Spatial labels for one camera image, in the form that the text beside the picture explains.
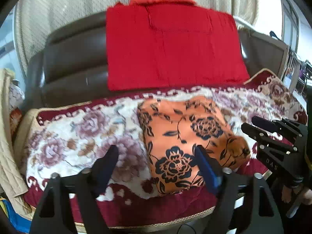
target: metal screw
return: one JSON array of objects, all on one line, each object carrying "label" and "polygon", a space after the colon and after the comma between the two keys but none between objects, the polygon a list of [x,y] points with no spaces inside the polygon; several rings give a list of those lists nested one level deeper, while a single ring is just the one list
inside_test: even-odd
[{"label": "metal screw", "polygon": [[224,167],[224,168],[222,169],[222,171],[223,171],[224,173],[227,173],[227,174],[232,173],[232,170],[231,170],[230,168],[228,168],[228,167]]},{"label": "metal screw", "polygon": [[50,178],[57,178],[59,177],[60,175],[58,173],[52,173]]},{"label": "metal screw", "polygon": [[91,168],[84,168],[81,173],[82,174],[87,174],[87,173],[90,173],[91,172]]},{"label": "metal screw", "polygon": [[261,173],[255,173],[254,177],[257,179],[262,179],[262,174]]}]

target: orange floral fabric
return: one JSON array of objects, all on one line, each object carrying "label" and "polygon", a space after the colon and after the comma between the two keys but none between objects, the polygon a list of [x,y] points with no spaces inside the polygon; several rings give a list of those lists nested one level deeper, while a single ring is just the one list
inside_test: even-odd
[{"label": "orange floral fabric", "polygon": [[236,169],[251,152],[235,136],[212,99],[173,102],[149,99],[138,107],[152,177],[160,195],[204,184],[193,150],[202,145],[222,167]]}]

